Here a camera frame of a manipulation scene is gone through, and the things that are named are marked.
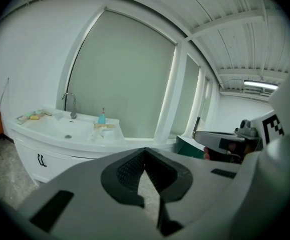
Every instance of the ceiling light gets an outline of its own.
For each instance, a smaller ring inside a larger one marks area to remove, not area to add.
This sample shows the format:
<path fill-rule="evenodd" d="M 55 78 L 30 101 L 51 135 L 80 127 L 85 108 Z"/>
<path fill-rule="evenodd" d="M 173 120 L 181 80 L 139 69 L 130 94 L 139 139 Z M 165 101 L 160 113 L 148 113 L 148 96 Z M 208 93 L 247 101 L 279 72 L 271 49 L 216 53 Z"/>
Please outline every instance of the ceiling light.
<path fill-rule="evenodd" d="M 277 85 L 271 84 L 271 83 L 265 83 L 265 82 L 256 82 L 256 81 L 244 81 L 244 84 L 246 86 L 256 86 L 256 87 L 262 87 L 262 88 L 267 88 L 267 89 L 272 89 L 275 90 L 278 88 Z"/>

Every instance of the soap bottle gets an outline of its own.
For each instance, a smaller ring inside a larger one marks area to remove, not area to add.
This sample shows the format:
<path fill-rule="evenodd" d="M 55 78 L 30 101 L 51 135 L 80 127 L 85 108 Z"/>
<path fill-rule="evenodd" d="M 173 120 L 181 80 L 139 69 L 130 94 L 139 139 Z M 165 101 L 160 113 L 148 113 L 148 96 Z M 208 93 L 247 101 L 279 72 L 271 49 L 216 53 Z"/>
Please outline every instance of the soap bottle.
<path fill-rule="evenodd" d="M 103 111 L 101 112 L 100 117 L 98 118 L 99 124 L 106 124 L 106 116 L 105 116 L 105 108 L 103 108 Z"/>

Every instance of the speckled floor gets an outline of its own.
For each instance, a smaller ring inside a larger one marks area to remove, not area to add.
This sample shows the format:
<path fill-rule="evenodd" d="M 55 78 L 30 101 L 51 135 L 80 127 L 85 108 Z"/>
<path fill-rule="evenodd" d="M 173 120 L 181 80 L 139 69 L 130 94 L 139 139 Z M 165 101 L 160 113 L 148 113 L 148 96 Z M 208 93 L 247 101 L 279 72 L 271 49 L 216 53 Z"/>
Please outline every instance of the speckled floor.
<path fill-rule="evenodd" d="M 13 143 L 0 139 L 0 155 L 0 200 L 17 209 L 38 187 L 26 172 Z"/>
<path fill-rule="evenodd" d="M 13 143 L 0 139 L 0 155 L 0 200 L 17 209 L 38 187 L 26 172 Z M 159 194 L 146 172 L 140 178 L 138 194 L 145 199 L 144 213 L 157 224 Z"/>

